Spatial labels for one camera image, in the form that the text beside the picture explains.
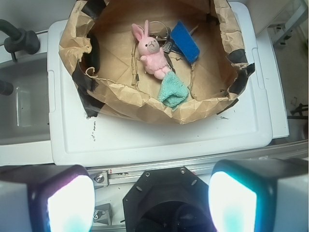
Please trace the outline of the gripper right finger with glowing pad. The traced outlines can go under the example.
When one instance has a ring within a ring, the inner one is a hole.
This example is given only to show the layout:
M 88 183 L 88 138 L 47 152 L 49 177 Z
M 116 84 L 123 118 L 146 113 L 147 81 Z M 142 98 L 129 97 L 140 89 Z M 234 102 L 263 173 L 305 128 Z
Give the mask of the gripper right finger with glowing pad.
M 309 162 L 220 160 L 212 170 L 208 201 L 219 232 L 307 232 Z

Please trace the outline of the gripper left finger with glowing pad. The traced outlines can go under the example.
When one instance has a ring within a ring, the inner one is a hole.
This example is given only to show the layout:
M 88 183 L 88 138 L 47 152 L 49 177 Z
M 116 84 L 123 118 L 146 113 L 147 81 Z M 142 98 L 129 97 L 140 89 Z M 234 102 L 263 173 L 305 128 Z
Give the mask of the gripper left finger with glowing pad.
M 81 165 L 0 168 L 2 232 L 88 232 L 95 188 Z

